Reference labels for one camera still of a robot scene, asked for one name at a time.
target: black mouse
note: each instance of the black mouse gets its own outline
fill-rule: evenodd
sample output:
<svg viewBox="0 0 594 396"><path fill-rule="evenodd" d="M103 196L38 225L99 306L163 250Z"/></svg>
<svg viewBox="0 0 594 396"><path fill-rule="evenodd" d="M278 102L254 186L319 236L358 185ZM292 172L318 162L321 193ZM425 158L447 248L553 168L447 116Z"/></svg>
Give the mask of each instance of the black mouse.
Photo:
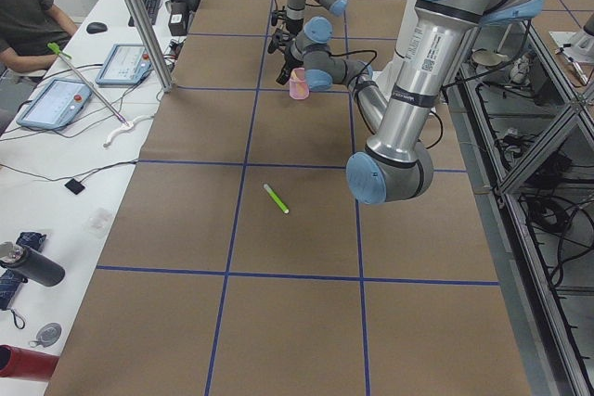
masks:
<svg viewBox="0 0 594 396"><path fill-rule="evenodd" d="M103 22L91 22L86 26L86 32L95 34L96 32L106 32L108 26Z"/></svg>

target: green marker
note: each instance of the green marker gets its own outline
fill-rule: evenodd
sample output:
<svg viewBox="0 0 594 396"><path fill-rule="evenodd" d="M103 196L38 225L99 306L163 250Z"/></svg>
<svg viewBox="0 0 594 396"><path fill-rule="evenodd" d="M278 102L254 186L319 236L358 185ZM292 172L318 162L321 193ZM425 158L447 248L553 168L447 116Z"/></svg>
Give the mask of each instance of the green marker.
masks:
<svg viewBox="0 0 594 396"><path fill-rule="evenodd" d="M272 190L272 187L264 183L264 190L268 192L268 195L274 200L275 203L277 203L277 205L280 207L283 213L289 213L289 208L285 203L282 202L282 200L278 197L275 191Z"/></svg>

